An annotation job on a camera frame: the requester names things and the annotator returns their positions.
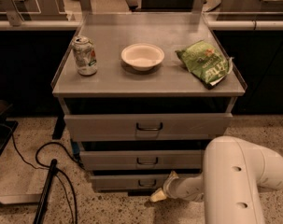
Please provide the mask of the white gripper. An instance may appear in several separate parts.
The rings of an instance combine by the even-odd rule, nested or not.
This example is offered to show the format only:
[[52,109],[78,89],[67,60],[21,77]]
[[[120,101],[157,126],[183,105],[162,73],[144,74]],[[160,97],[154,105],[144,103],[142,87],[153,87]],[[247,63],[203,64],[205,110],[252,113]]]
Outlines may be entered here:
[[149,199],[153,202],[159,202],[165,200],[167,197],[176,199],[177,195],[177,181],[179,180],[178,174],[175,171],[171,171],[170,175],[167,177],[163,183],[163,188],[158,188],[155,190]]

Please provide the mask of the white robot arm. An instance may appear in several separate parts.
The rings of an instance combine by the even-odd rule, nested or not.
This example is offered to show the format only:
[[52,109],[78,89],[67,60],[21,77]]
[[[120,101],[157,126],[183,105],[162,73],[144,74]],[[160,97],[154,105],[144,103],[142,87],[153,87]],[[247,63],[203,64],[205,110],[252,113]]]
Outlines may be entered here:
[[260,189],[283,189],[283,157],[246,140],[220,136],[206,147],[198,176],[172,172],[150,199],[202,201],[205,224],[265,224]]

